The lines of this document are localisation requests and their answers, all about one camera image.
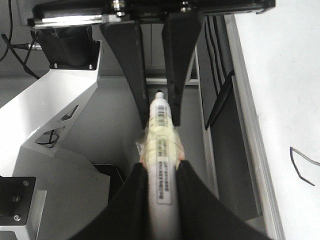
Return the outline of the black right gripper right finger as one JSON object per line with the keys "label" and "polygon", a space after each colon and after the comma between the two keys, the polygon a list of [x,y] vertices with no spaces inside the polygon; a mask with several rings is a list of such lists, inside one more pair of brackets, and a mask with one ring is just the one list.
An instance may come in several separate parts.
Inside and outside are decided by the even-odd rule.
{"label": "black right gripper right finger", "polygon": [[268,240],[227,209],[198,177],[190,162],[176,171],[183,240]]}

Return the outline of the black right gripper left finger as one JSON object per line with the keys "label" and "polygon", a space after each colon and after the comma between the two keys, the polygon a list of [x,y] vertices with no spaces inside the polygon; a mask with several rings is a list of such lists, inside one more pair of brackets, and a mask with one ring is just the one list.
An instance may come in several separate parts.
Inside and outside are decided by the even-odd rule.
{"label": "black right gripper left finger", "polygon": [[148,174],[136,163],[107,207],[72,240],[144,240],[147,226]]}

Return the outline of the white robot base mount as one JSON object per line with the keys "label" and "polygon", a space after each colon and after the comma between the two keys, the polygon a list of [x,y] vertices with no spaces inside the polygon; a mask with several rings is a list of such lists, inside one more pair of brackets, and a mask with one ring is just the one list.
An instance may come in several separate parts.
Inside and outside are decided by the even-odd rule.
{"label": "white robot base mount", "polygon": [[0,226],[3,240],[67,240],[109,201],[110,177],[95,164],[128,172],[141,131],[122,76],[107,76],[104,41],[94,70],[51,69],[0,109],[0,174],[30,192],[28,212]]}

